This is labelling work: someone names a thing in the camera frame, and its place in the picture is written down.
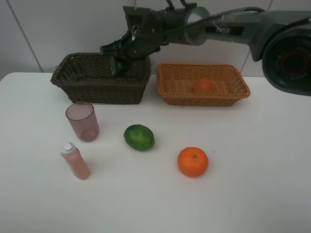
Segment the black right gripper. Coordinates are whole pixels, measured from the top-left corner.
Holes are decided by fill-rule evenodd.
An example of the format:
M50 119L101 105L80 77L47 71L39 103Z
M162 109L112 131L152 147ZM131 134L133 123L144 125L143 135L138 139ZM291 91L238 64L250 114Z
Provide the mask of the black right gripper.
M134 23L119 40L100 46L101 55L109 57L112 77L120 77L130 70L132 61L140 60L161 47L160 23Z

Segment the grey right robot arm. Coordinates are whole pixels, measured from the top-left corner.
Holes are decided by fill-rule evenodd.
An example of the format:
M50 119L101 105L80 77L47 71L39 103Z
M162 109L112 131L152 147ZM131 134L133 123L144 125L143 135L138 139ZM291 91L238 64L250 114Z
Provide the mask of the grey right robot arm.
M113 77L134 61L159 52L168 44L200 46L207 40L246 44L252 59L262 62L268 82L280 91L311 93L310 11L265 11L258 7L211 15L196 3L171 1L163 10L124 6L128 30L119 40L101 46Z

